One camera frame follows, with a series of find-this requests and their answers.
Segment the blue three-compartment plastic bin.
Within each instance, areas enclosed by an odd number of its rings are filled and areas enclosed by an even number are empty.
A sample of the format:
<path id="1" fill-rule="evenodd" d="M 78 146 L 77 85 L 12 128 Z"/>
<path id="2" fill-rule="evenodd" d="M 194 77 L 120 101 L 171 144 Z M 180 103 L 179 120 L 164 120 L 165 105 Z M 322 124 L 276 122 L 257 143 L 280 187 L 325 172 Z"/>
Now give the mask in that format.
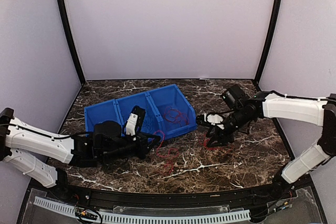
<path id="1" fill-rule="evenodd" d="M 123 126 L 136 105 L 145 109 L 141 129 L 144 133 L 161 131 L 169 140 L 197 129 L 195 110 L 175 84 L 87 106 L 85 129 L 92 132 L 96 124 L 104 121 Z"/>

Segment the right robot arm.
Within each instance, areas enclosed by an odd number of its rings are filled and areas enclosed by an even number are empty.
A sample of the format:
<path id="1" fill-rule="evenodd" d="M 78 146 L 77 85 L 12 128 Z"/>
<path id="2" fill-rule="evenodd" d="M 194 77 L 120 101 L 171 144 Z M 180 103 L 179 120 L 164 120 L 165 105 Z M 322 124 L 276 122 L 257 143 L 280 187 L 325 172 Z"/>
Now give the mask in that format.
<path id="1" fill-rule="evenodd" d="M 320 128 L 320 135 L 306 145 L 300 155 L 288 162 L 273 177 L 268 195 L 280 199 L 303 175 L 335 157 L 335 94 L 327 97 L 298 97 L 276 91 L 261 91 L 252 97 L 241 90 L 228 89 L 223 100 L 230 108 L 228 116 L 208 112 L 198 117 L 198 124 L 208 127 L 207 147 L 225 146 L 233 142 L 234 133 L 259 119 L 293 121 L 299 129 L 308 125 Z"/>

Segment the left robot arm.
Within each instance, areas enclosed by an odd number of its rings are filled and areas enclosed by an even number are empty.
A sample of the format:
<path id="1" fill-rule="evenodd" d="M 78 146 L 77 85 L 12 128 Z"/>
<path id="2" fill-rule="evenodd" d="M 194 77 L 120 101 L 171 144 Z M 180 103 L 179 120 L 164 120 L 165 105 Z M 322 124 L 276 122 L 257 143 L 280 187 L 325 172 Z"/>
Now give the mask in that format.
<path id="1" fill-rule="evenodd" d="M 157 134 L 141 131 L 145 110 L 135 106 L 125 125 L 107 120 L 90 132 L 59 135 L 33 127 L 14 117 L 14 110 L 1 112 L 1 161 L 12 164 L 54 193 L 63 201 L 74 197 L 67 173 L 49 166 L 40 154 L 74 167 L 91 168 L 123 157 L 144 159 L 161 140 Z"/>

